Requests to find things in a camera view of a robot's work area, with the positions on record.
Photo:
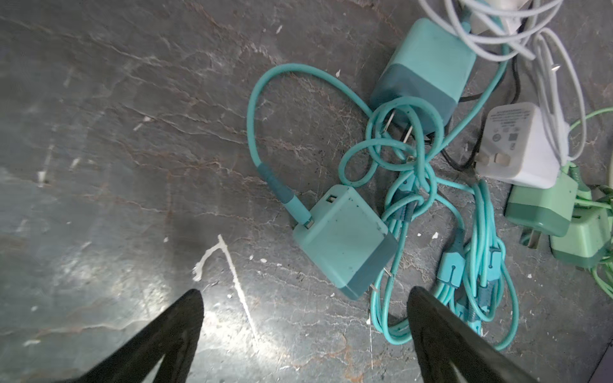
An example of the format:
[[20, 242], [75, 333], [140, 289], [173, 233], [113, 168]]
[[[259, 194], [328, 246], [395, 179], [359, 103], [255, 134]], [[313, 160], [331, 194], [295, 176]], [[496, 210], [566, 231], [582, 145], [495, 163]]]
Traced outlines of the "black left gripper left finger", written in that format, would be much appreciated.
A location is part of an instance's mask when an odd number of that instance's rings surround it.
[[201, 292], [188, 290], [124, 346], [71, 382], [185, 382], [204, 320]]

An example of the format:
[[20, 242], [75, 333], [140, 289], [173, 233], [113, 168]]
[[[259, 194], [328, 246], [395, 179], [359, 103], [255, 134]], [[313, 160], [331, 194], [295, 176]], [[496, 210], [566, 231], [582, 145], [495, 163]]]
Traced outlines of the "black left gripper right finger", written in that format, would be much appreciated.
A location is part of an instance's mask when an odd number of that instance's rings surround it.
[[536, 381], [474, 333], [425, 288], [411, 290], [407, 314], [423, 381]]

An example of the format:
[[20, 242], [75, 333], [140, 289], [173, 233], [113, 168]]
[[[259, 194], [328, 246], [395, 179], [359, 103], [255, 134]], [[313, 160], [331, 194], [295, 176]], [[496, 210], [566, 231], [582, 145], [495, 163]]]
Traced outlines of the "teal charger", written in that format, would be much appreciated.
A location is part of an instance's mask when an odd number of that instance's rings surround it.
[[448, 124], [465, 90], [477, 55], [429, 19], [418, 19], [389, 60], [368, 105], [375, 110], [399, 97], [429, 103]]
[[298, 225], [294, 240], [351, 300], [361, 298], [398, 250], [394, 235], [354, 189], [337, 184], [311, 209], [314, 223]]

